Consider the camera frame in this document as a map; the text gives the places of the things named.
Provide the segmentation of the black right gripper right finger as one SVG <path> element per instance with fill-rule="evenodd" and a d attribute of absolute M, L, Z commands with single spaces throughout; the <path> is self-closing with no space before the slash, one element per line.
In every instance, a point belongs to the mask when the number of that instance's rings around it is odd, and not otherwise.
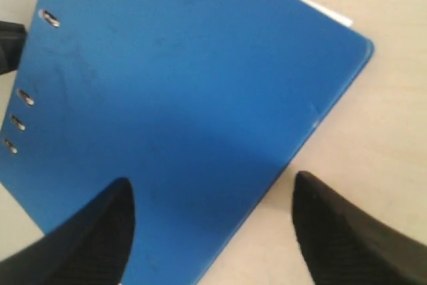
<path fill-rule="evenodd" d="M 310 172 L 295 176 L 292 223 L 315 284 L 426 283 L 426 245 L 375 219 Z"/>

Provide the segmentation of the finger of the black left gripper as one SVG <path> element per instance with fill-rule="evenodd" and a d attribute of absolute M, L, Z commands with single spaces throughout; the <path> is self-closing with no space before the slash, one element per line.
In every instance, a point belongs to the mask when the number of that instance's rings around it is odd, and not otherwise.
<path fill-rule="evenodd" d="M 24 25 L 1 21 L 1 75 L 18 68 L 25 41 Z"/>

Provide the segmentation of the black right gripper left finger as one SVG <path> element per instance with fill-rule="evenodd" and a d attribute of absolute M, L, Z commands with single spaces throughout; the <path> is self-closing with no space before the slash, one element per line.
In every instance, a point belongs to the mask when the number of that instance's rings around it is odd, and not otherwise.
<path fill-rule="evenodd" d="M 111 182 L 38 241 L 1 261 L 2 284 L 120 284 L 135 233 L 127 178 Z"/>

